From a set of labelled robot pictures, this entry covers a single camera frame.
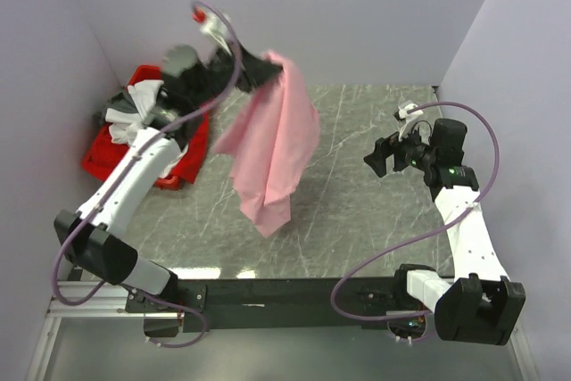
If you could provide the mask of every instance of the black metal base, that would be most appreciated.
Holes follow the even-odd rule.
[[[386,329],[386,323],[362,322],[337,314],[329,302],[331,290],[339,278],[296,279],[214,279],[179,280],[181,303],[206,316],[210,329],[265,327],[331,327],[362,326]],[[349,279],[337,296],[338,305],[346,311],[382,316],[387,311],[416,311],[420,302],[394,299],[393,277],[357,277]],[[142,296],[128,300],[131,313],[172,312],[148,302]],[[156,321],[164,335],[166,320]],[[153,322],[145,323],[153,331]],[[201,330],[200,320],[184,317],[184,332]]]

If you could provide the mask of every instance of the pink cloth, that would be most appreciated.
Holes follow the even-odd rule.
[[[320,126],[297,66],[273,52],[264,58],[282,64],[282,73],[254,93],[212,150],[234,157],[240,210],[270,236],[291,219],[290,194],[318,147]]]

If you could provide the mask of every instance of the white wall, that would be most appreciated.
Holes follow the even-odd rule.
[[[191,0],[82,0],[127,81],[187,41],[208,52]],[[440,84],[484,0],[203,0],[225,9],[244,45],[295,59],[310,83]]]
[[[558,381],[571,379],[570,23],[571,0],[486,0],[440,88],[498,132],[501,174],[485,218],[525,286],[525,332],[542,379]],[[487,172],[489,139],[468,126],[466,161]]]
[[[25,377],[51,295],[53,221],[94,189],[79,161],[118,86],[75,0],[0,0],[0,368]]]

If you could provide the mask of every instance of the marble tile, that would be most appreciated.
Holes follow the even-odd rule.
[[[152,189],[123,239],[181,277],[336,277],[386,246],[442,225],[422,181],[406,169],[378,179],[363,162],[379,137],[397,129],[398,104],[435,99],[431,87],[309,87],[321,119],[319,149],[292,196],[292,221],[262,237],[239,211],[228,178],[232,160],[210,154],[194,185]],[[235,92],[219,107],[212,139],[249,96]],[[440,116],[430,109],[427,119]],[[452,275],[445,236],[387,255],[360,275],[391,276],[401,263]]]

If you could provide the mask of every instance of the black motor joint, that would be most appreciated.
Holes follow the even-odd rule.
[[[400,120],[398,112],[395,118]],[[462,165],[462,146],[467,132],[464,123],[440,118],[434,122],[428,144],[423,143],[417,128],[402,140],[399,140],[399,132],[395,132],[379,138],[373,153],[364,161],[380,178],[386,175],[386,160],[391,156],[394,158],[393,171],[403,171],[409,166],[423,171],[433,200],[443,187],[470,186],[477,191],[479,185],[474,171]]]

